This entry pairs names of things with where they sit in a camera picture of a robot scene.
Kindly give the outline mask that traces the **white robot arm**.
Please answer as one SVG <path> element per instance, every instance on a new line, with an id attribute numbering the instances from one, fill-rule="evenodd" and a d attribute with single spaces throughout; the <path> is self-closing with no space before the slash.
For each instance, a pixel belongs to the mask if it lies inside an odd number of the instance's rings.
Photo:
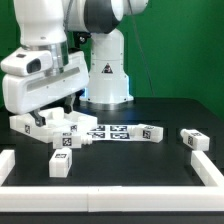
<path id="1" fill-rule="evenodd" d="M 60 99 L 116 109 L 133 101 L 123 69 L 125 16 L 142 13 L 149 0 L 13 0 L 21 47 L 1 62 L 6 109 L 29 113 Z"/>

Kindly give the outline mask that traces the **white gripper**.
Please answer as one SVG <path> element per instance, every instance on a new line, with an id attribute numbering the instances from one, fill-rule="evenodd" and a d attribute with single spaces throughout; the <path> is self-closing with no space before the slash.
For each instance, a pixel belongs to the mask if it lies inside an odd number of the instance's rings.
<path id="1" fill-rule="evenodd" d="M 5 58 L 1 69 L 6 73 L 2 87 L 7 110 L 14 114 L 30 112 L 35 124 L 42 127 L 46 120 L 36 109 L 67 96 L 64 112 L 71 113 L 76 98 L 72 93 L 83 89 L 89 82 L 84 53 L 78 51 L 70 54 L 69 63 L 62 72 L 50 75 L 52 68 L 53 59 L 48 50 L 19 48 Z"/>

